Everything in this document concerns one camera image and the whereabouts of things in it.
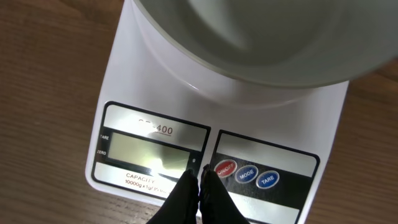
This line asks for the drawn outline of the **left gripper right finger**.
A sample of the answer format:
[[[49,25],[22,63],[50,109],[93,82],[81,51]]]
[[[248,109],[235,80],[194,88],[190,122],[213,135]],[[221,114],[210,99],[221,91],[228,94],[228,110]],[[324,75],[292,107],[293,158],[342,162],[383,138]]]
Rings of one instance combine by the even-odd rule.
[[[204,224],[249,224],[209,164],[201,174],[199,198]]]

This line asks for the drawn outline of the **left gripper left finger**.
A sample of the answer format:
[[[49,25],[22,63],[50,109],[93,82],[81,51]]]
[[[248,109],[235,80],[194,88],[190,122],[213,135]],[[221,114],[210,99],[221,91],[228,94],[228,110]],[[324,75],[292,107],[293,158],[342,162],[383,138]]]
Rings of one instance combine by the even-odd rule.
[[[147,224],[196,224],[198,194],[198,179],[192,170],[186,170]]]

